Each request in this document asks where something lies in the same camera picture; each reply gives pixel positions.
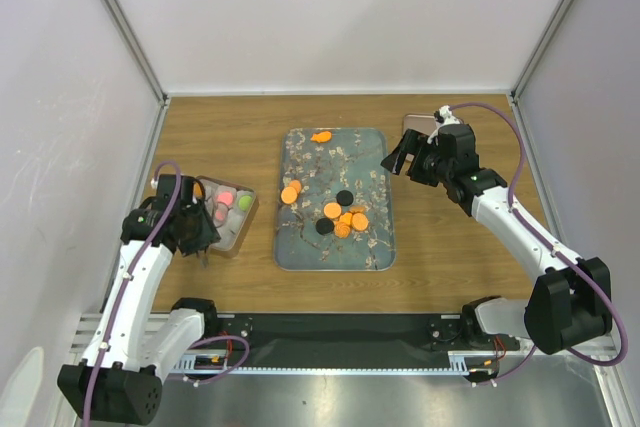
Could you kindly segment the rose gold tin lid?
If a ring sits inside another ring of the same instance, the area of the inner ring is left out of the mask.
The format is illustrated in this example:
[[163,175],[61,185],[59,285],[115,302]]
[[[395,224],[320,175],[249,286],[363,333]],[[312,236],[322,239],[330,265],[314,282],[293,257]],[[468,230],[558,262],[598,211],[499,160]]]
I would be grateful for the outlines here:
[[429,137],[436,132],[440,124],[431,114],[407,114],[403,119],[403,137],[408,130],[415,130]]

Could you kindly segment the orange chocolate chip cookie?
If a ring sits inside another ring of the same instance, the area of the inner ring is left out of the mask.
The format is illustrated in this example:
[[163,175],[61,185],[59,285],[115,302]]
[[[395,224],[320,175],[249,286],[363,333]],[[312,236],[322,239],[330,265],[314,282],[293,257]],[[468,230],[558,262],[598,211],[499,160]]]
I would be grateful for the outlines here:
[[193,195],[197,198],[203,198],[205,195],[204,188],[199,184],[195,183],[193,186]]

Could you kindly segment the green round cookie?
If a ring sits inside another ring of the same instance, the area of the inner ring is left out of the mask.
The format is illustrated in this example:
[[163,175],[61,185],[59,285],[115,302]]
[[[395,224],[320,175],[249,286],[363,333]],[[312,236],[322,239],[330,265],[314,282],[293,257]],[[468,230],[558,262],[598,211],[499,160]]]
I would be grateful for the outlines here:
[[243,212],[247,212],[250,209],[251,204],[252,197],[250,195],[243,195],[237,201],[238,208]]

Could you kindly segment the orange swirl cookie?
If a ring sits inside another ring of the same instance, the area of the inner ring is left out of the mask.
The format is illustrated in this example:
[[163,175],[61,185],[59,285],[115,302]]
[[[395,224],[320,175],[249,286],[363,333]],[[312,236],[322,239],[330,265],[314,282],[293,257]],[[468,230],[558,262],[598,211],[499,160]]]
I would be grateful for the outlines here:
[[335,224],[334,226],[334,234],[338,237],[338,238],[347,238],[351,233],[351,227],[343,222],[338,222]]

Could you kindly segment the plain orange round cookie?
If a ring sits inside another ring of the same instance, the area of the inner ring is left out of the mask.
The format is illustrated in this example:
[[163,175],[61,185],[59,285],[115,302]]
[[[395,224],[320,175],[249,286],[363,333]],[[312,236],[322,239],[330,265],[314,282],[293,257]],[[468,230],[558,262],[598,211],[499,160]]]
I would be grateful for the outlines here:
[[293,188],[297,193],[300,193],[302,190],[302,184],[298,180],[292,180],[289,183],[289,187]]

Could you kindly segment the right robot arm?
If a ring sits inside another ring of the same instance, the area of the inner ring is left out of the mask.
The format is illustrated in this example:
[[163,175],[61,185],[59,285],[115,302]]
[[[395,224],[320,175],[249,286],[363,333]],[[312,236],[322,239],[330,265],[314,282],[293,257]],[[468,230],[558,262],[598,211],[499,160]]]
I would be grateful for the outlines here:
[[408,129],[381,165],[414,182],[443,186],[452,202],[505,246],[533,283],[528,301],[487,297],[465,305],[472,315],[460,324],[467,346],[482,349],[496,334],[506,334],[555,354],[610,333],[608,267],[564,246],[510,197],[507,182],[481,167],[469,125],[445,125],[431,136]]

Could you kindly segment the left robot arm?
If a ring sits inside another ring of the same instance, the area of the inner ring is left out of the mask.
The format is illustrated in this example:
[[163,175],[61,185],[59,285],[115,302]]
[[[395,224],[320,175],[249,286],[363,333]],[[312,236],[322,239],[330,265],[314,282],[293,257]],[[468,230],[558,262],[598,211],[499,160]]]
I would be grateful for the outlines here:
[[174,365],[193,344],[209,347],[220,335],[214,302],[187,297],[155,334],[145,335],[175,254],[198,254],[220,239],[199,179],[159,174],[153,187],[154,195],[123,220],[118,267],[91,341],[81,360],[58,374],[57,385],[83,425],[149,424]]

